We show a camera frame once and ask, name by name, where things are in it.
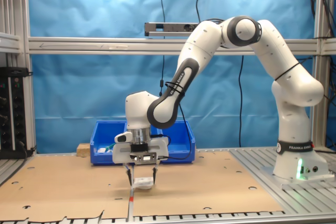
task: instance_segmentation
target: cardboard sheet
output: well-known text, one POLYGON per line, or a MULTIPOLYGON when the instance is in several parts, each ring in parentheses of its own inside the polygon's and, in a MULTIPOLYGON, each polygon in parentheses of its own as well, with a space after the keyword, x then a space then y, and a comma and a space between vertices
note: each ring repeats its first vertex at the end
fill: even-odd
POLYGON ((121 166, 93 167, 89 157, 37 156, 0 187, 0 221, 96 218, 103 211, 104 219, 127 218, 129 196, 121 166))
MULTIPOLYGON (((150 177, 136 166, 134 177, 150 177)), ((134 191, 134 216, 282 211, 229 152, 197 153, 193 164, 160 165, 152 189, 134 191)))

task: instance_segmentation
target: blue backdrop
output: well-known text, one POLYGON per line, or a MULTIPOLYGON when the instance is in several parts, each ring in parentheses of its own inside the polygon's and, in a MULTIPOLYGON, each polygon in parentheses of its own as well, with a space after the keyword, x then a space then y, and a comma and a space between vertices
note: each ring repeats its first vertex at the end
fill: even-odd
MULTIPOLYGON (((163 0, 166 22, 198 22, 196 0, 163 0)), ((237 15, 270 20, 284 38, 312 38, 309 0, 199 0, 201 19, 237 15)), ((160 0, 29 0, 32 36, 144 37, 162 22, 160 0)), ((96 120, 124 120, 132 92, 159 94, 162 56, 33 55, 36 137, 41 153, 73 152, 96 120)), ((215 56, 182 101, 198 148, 238 146, 241 56, 215 56)), ((170 81, 177 56, 166 56, 170 81)), ((309 70, 311 61, 304 64, 309 70)), ((271 146, 278 115, 270 78, 255 56, 242 73, 243 146, 271 146)))

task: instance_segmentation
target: blue plastic crate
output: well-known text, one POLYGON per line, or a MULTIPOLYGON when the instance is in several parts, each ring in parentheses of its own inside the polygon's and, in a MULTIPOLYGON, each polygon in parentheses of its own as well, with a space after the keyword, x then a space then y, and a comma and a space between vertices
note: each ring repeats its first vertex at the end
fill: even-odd
MULTIPOLYGON (((195 137, 191 127, 186 121, 190 139, 191 139, 191 153, 186 159, 172 159, 168 158, 162 163, 191 163, 195 160, 195 137)), ((168 145, 169 157, 184 158, 190 151, 190 143, 184 121, 176 121, 173 126, 168 129, 160 130, 160 134, 167 135, 171 138, 171 143, 168 145)))
MULTIPOLYGON (((195 137, 187 122, 190 137, 192 140, 192 152, 187 159, 176 160, 169 158, 163 163, 191 163, 195 159, 195 137)), ((100 148, 106 148, 114 143, 114 137, 127 130, 126 121, 97 121, 90 141, 91 163, 94 165, 112 165, 112 152, 98 153, 100 148)), ((175 124, 164 130, 151 127, 151 133, 164 134, 171 137, 171 144, 168 146, 169 156, 185 157, 189 153, 189 139, 184 121, 177 121, 175 124)))

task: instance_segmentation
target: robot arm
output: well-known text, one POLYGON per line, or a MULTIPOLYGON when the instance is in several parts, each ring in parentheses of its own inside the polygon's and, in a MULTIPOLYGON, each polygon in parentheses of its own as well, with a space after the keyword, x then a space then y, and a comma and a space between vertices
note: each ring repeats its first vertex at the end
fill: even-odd
POLYGON ((304 110, 321 101, 322 84, 296 60, 271 22, 256 22, 247 16, 230 18, 219 25, 201 22, 186 41, 176 73, 164 94, 158 98, 143 91, 126 98, 128 131, 115 138, 116 143, 121 144, 113 148, 113 161, 158 164, 168 157, 167 142, 152 140, 150 126, 165 129, 174 124, 185 92, 219 46, 250 46, 275 80, 272 92, 279 113, 279 140, 274 174, 290 181, 333 177, 326 161, 313 151, 309 119, 304 110))
POLYGON ((149 106, 150 124, 160 129, 174 124, 184 93, 219 46, 250 46, 267 73, 280 85, 282 98, 288 103, 305 107, 316 105, 322 99, 322 84, 299 64, 271 22, 256 22, 246 16, 230 18, 220 25, 204 21, 185 43, 177 71, 165 93, 149 106))

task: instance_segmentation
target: metal table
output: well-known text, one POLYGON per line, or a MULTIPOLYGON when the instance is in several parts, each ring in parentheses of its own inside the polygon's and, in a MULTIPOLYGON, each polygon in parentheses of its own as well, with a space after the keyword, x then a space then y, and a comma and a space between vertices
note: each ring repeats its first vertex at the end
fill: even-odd
MULTIPOLYGON (((179 216, 133 216, 133 203, 129 203, 127 219, 64 219, 52 224, 110 224, 116 222, 141 223, 336 223, 336 182, 320 182, 305 185, 287 186, 281 190, 261 172, 262 167, 274 166, 276 160, 275 147, 253 148, 222 148, 198 149, 198 152, 229 151, 274 197, 283 207, 278 212, 238 212, 231 214, 218 213, 215 215, 179 215, 179 216)), ((320 153, 329 163, 329 168, 336 171, 336 155, 320 153)), ((0 161, 0 183, 4 181, 20 164, 22 160, 0 161)), ((26 224, 25 221, 7 221, 0 224, 26 224)))

